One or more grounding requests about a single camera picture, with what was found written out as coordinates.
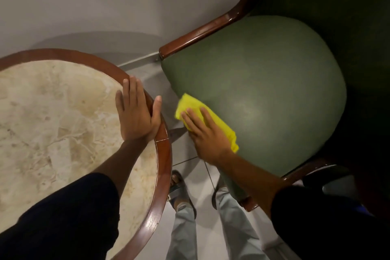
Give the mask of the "person's black sleeve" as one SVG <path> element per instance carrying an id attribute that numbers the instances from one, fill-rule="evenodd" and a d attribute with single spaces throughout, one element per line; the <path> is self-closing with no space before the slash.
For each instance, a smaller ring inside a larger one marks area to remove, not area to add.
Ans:
<path id="1" fill-rule="evenodd" d="M 275 195 L 271 221 L 301 260 L 390 260 L 390 226 L 346 197 L 290 186 Z"/>
<path id="2" fill-rule="evenodd" d="M 42 199 L 0 233 L 0 260 L 105 260 L 118 238 L 119 195 L 91 173 Z"/>

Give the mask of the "person's right light jeans leg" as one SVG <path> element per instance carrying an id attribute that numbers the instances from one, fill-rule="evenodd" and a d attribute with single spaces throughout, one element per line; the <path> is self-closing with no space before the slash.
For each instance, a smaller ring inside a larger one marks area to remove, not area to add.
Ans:
<path id="1" fill-rule="evenodd" d="M 215 202 L 222 223 L 229 260 L 269 260 L 243 210 L 226 186 L 216 191 Z"/>

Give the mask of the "person's left light jeans leg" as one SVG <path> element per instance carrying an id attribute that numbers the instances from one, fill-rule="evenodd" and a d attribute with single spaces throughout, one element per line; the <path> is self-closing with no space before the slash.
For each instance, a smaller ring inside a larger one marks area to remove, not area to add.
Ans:
<path id="1" fill-rule="evenodd" d="M 195 209 L 181 202 L 175 214 L 166 260 L 197 260 Z"/>

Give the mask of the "person's left grey sandal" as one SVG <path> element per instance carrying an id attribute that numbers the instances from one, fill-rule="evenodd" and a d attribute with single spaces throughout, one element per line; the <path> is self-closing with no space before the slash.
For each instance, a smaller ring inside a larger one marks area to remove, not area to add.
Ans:
<path id="1" fill-rule="evenodd" d="M 184 203 L 185 205 L 189 205 L 193 211 L 194 219 L 196 219 L 197 210 L 189 196 L 186 183 L 181 173 L 175 169 L 172 170 L 167 201 L 171 204 L 175 212 L 178 211 L 179 205 L 181 203 Z"/>

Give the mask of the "person's black right sleeve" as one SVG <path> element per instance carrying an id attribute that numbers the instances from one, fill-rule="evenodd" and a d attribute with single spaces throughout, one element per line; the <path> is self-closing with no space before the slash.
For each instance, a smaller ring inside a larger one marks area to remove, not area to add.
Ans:
<path id="1" fill-rule="evenodd" d="M 271 221 L 301 260 L 390 260 L 390 226 L 346 197 L 290 186 L 275 195 Z"/>

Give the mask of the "person's light jeans leg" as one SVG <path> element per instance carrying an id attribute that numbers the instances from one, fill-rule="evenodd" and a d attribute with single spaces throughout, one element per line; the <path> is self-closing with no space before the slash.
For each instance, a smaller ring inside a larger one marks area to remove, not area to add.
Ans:
<path id="1" fill-rule="evenodd" d="M 181 202 L 175 214 L 166 260 L 197 260 L 195 209 Z"/>
<path id="2" fill-rule="evenodd" d="M 243 210 L 226 186 L 216 191 L 215 202 L 222 223 L 229 260 L 269 260 Z"/>

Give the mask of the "person's black left sleeve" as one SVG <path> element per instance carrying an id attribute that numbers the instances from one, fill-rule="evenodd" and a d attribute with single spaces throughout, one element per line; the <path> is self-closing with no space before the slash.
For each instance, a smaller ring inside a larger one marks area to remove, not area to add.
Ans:
<path id="1" fill-rule="evenodd" d="M 119 195 L 91 173 L 42 199 L 0 233 L 0 260 L 105 260 L 118 238 Z"/>

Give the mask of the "round marble wooden-rimmed table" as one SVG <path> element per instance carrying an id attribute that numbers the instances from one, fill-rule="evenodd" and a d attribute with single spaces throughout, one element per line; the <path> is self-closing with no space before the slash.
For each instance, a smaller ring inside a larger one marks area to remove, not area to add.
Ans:
<path id="1" fill-rule="evenodd" d="M 0 58 L 0 233 L 119 149 L 114 97 L 128 77 L 79 51 L 34 49 Z M 120 199 L 119 237 L 106 259 L 134 260 L 145 247 L 165 208 L 171 171 L 161 117 Z"/>

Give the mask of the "person's right hand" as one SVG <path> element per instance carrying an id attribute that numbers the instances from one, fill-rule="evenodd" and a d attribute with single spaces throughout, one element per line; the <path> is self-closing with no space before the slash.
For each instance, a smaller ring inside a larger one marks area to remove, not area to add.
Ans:
<path id="1" fill-rule="evenodd" d="M 194 142 L 198 156 L 209 164 L 218 166 L 227 156 L 234 153 L 231 150 L 229 140 L 213 122 L 208 111 L 202 107 L 201 113 L 207 129 L 190 129 L 188 133 Z M 182 118 L 186 123 L 186 112 L 182 113 Z"/>

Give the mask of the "person's left forearm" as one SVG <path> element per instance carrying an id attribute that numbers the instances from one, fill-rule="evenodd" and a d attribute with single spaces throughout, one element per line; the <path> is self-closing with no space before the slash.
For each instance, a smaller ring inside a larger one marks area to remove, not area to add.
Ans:
<path id="1" fill-rule="evenodd" d="M 148 143 L 146 137 L 125 140 L 111 157 L 92 172 L 101 173 L 110 178 L 121 198 L 130 173 Z"/>

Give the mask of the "yellow cleaning cloth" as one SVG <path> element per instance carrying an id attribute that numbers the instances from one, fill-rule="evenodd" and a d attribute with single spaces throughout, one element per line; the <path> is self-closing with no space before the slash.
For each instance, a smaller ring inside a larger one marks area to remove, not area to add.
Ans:
<path id="1" fill-rule="evenodd" d="M 188 95 L 187 93 L 183 94 L 182 97 L 179 99 L 174 117 L 176 120 L 182 121 L 184 126 L 189 130 L 190 128 L 182 118 L 182 113 L 186 112 L 188 109 L 191 109 L 199 117 L 199 119 L 201 119 L 205 123 L 204 117 L 201 113 L 202 107 L 208 111 L 208 114 L 212 118 L 213 122 L 223 131 L 223 133 L 230 142 L 231 150 L 234 153 L 237 153 L 237 151 L 239 150 L 239 146 L 236 142 L 237 137 L 234 130 L 232 130 L 219 116 L 217 116 L 207 105 L 202 103 L 200 100 L 192 97 L 191 95 Z"/>

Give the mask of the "person's right forearm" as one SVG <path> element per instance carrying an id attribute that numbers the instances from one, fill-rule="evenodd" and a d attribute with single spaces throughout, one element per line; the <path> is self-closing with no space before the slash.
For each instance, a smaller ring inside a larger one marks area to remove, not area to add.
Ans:
<path id="1" fill-rule="evenodd" d="M 276 194 L 290 186 L 282 178 L 254 166 L 231 150 L 223 150 L 211 163 L 245 190 L 270 219 Z"/>

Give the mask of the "person's left hand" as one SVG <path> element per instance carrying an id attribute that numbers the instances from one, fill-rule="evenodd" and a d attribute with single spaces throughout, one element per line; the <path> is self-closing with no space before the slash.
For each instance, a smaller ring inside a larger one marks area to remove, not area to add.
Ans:
<path id="1" fill-rule="evenodd" d="M 148 141 L 151 141 L 157 135 L 160 126 L 151 124 L 152 112 L 149 111 L 147 105 L 143 83 L 139 80 L 138 105 L 135 108 L 129 107 L 129 79 L 123 80 L 121 91 L 123 93 L 124 112 L 118 116 L 123 140 L 146 137 Z"/>

